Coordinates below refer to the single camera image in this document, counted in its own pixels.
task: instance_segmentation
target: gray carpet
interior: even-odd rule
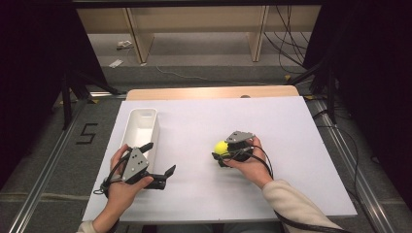
[[[284,84],[285,72],[280,67],[159,67],[162,71],[174,72],[185,78],[164,74],[156,67],[103,67],[109,84],[120,90],[133,88],[189,87],[189,86],[225,86],[253,84]],[[286,67],[298,72],[298,68]],[[298,85],[301,93],[308,92],[308,84]],[[100,91],[90,86],[91,91]],[[25,232],[75,232],[79,226],[88,196],[91,193],[95,178],[101,165],[104,151],[117,117],[122,99],[100,99],[89,102],[82,110],[69,142],[60,158],[44,195]],[[316,102],[308,101],[312,115],[318,112]],[[370,159],[368,147],[356,123],[353,122],[344,104],[337,99],[335,103],[336,119],[339,128],[347,132],[344,138],[351,151],[359,151],[360,169],[369,181],[379,202],[385,208],[395,232],[412,232],[412,214],[402,202],[391,182],[379,164]],[[322,117],[315,119],[322,125]],[[95,136],[90,144],[90,136],[82,136],[85,125],[87,133]],[[20,162],[15,172],[1,190],[0,195],[0,232],[7,232],[13,222],[26,194],[31,190],[49,158],[52,149],[61,134],[63,110],[58,101],[53,108],[48,123],[33,143],[32,150]],[[327,128],[320,128],[332,161],[348,189],[353,190],[353,180],[344,164],[341,155],[330,138]],[[373,232],[367,218],[363,214],[361,203],[353,199],[359,213],[356,217],[334,219],[342,227],[353,232]],[[138,226],[121,224],[118,232],[139,232]]]

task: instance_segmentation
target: yellow object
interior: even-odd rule
[[[228,153],[227,151],[227,142],[220,141],[215,145],[215,153],[222,155],[224,153]]]

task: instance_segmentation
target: white sleeve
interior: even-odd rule
[[[79,226],[77,233],[96,233],[92,221],[82,222],[82,224]]]
[[[341,227],[331,222],[309,198],[283,180],[267,183],[262,192],[273,210],[287,219],[305,224],[341,229]],[[290,226],[287,227],[291,233],[308,232]]]

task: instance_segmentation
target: white rectangular bin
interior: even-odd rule
[[[121,146],[128,144],[132,148],[140,148],[147,143],[154,143],[151,150],[143,153],[149,161],[147,169],[149,173],[152,173],[154,168],[158,133],[157,110],[134,109],[130,112],[123,139],[121,140]]]

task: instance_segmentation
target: floor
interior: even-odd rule
[[[293,33],[293,38],[302,46],[307,46],[310,33]],[[299,52],[279,40],[274,33],[267,36],[278,47],[298,61]],[[212,67],[216,69],[226,67],[282,67],[284,71],[279,82],[283,82],[287,75],[294,76],[294,72],[303,71],[296,62],[279,55],[267,38],[263,38],[259,62],[253,62],[250,56],[246,35],[243,33],[192,33],[192,34],[156,34],[151,54],[147,63],[137,62],[133,49],[116,50],[118,42],[131,41],[128,35],[89,35],[98,60],[106,71],[110,64],[121,60],[119,67],[152,67],[161,76],[163,70],[173,67]],[[300,93],[307,93],[310,80],[297,85]],[[22,204],[35,190],[35,183],[44,175],[42,169],[50,164],[52,154],[61,155],[52,166],[51,175],[44,180],[44,189],[40,191],[40,201],[32,213],[24,218],[28,219],[23,226],[24,232],[75,232],[81,222],[86,207],[89,183],[94,182],[101,163],[98,154],[104,153],[104,147],[87,147],[78,144],[84,140],[85,125],[96,130],[99,137],[93,143],[107,145],[116,120],[117,110],[121,99],[103,98],[96,103],[76,103],[73,98],[73,107],[77,125],[71,135],[61,134],[62,107],[59,100],[53,108],[53,114],[38,141],[32,145],[32,152],[22,159],[9,182],[0,192],[0,232],[7,232],[15,218],[24,215],[20,211]],[[350,118],[344,103],[338,96],[335,102],[337,125],[332,125],[326,115],[317,115],[325,109],[325,102],[308,100],[307,105],[319,127],[331,158],[341,176],[342,182],[348,191],[355,192],[353,203],[359,213],[356,217],[335,219],[334,221],[352,232],[412,232],[412,214],[382,171],[379,161],[365,142],[356,123]],[[60,138],[67,137],[68,142],[61,145],[64,150],[56,151],[54,145],[59,144]],[[357,192],[353,189],[354,177],[357,177]],[[122,224],[118,232],[140,232],[141,226]]]

